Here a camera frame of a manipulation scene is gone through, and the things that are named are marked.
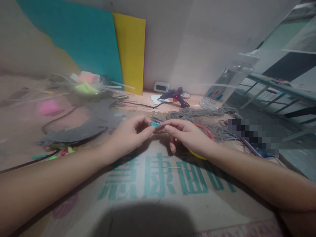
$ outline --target small white device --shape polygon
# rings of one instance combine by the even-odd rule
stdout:
[[[166,93],[169,90],[169,83],[167,82],[155,82],[154,91]]]

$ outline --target clear plastic bottle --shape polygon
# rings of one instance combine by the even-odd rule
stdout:
[[[239,58],[231,61],[222,75],[217,79],[200,101],[204,109],[217,109],[231,96],[242,80],[253,72],[253,66],[259,58],[247,54],[239,54]]]

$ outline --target green foam piece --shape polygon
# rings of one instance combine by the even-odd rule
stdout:
[[[70,146],[67,148],[67,150],[68,150],[68,153],[74,153],[75,152]]]
[[[76,90],[81,94],[98,94],[98,90],[94,89],[87,82],[84,82],[81,85],[75,86]]]
[[[47,156],[46,154],[41,154],[41,155],[37,155],[37,156],[32,156],[32,160],[36,160],[36,159],[39,159],[39,158],[43,158]]]
[[[56,158],[58,158],[58,156],[51,156],[51,157],[49,157],[47,160],[54,160],[54,159],[56,159]]]

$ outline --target blue glue gun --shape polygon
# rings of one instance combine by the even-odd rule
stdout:
[[[185,102],[184,99],[181,97],[182,93],[183,93],[182,87],[178,87],[177,90],[171,90],[171,91],[164,93],[162,96],[159,97],[158,100],[174,98],[180,102],[181,108],[184,109],[185,107],[190,107],[190,105],[187,102]]]

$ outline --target gray rope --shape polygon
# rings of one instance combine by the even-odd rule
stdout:
[[[235,119],[241,119],[237,109],[231,107],[221,107],[217,110],[211,109],[181,109],[179,112],[170,111],[167,114],[167,119],[182,119],[188,120],[192,123],[198,123],[206,127],[214,136],[214,140],[217,142],[223,141],[236,141],[239,137],[234,133],[228,131],[227,127],[219,126],[216,124],[208,123],[199,117],[208,116],[219,118],[223,117],[224,114],[228,114]]]

